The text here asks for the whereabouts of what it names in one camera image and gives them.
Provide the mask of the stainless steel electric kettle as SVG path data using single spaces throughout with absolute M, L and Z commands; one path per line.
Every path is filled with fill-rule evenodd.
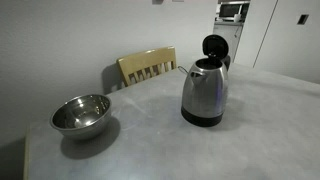
M 220 35 L 204 38 L 205 58 L 195 61 L 188 71 L 182 93 L 181 114 L 200 127 L 212 127 L 222 120 L 228 97 L 229 46 Z

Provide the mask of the light wooden chair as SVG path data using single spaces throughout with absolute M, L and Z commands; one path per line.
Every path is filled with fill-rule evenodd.
M 119 58 L 117 65 L 128 87 L 133 82 L 138 83 L 176 69 L 175 48 L 168 46 L 127 55 Z

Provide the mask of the stainless steel mixing bowl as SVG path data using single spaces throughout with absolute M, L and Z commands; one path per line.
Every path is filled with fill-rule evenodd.
M 72 140 L 87 140 L 101 134 L 111 119 L 108 96 L 89 94 L 61 105 L 50 117 L 51 127 Z

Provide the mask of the microwave oven in background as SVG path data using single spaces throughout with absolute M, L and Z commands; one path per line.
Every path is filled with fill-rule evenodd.
M 222 19 L 233 19 L 235 14 L 240 14 L 244 19 L 249 9 L 249 3 L 222 4 L 220 6 L 219 17 Z

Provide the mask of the black wall switch plate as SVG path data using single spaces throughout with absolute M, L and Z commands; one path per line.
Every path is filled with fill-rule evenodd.
M 298 25 L 304 25 L 308 19 L 308 14 L 302 14 L 297 22 Z

